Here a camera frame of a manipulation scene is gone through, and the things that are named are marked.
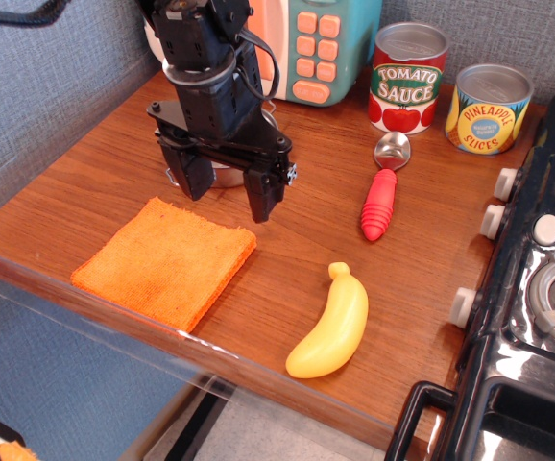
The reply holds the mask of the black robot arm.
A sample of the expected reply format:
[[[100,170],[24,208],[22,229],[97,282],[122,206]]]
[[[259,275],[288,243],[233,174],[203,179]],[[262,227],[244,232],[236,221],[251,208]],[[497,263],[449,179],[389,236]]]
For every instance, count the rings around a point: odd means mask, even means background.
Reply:
[[[243,174],[253,220],[268,220],[297,176],[291,140],[263,113],[256,51],[270,47],[247,27],[247,1],[142,1],[164,54],[175,101],[153,102],[158,143],[183,193],[201,199],[217,164]]]

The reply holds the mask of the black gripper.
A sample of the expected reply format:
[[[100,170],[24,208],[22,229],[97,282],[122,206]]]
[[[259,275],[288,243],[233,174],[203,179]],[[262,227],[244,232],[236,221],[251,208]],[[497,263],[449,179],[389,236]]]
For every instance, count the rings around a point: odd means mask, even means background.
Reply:
[[[147,107],[157,123],[158,144],[183,193],[200,200],[214,183],[212,162],[243,173],[253,220],[269,220],[297,177],[289,154],[291,140],[262,115],[262,103],[237,76],[207,85],[175,82],[182,114],[162,112],[160,101]]]

